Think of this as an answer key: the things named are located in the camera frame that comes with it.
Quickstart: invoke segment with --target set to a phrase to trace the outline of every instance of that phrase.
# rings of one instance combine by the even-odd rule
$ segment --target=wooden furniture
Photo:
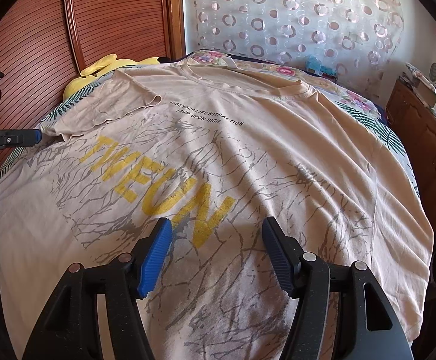
[[[423,209],[436,231],[436,118],[400,80],[386,111],[391,129],[409,156]]]
[[[178,59],[182,0],[16,0],[0,20],[0,130],[32,128],[107,54]],[[0,151],[0,166],[11,150]]]

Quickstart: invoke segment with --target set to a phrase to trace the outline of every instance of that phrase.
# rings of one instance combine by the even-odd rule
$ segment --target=sheer curtain
[[[336,69],[339,83],[377,98],[399,44],[399,0],[185,0],[188,44],[303,67],[307,56]]]

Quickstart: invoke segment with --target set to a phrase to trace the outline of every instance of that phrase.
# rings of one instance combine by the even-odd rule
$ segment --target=box
[[[429,105],[431,108],[436,104],[436,92],[429,89],[422,81],[419,81],[414,93],[424,104]]]

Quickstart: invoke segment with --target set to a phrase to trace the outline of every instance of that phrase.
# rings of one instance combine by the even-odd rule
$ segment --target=wooden cabinet
[[[386,111],[390,127],[408,153],[423,208],[436,230],[436,118],[399,80]]]

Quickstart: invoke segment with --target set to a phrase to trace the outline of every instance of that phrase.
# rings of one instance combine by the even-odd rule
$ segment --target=wooden wardrobe
[[[33,128],[71,79],[112,53],[184,55],[182,0],[17,0],[0,20],[0,130]]]

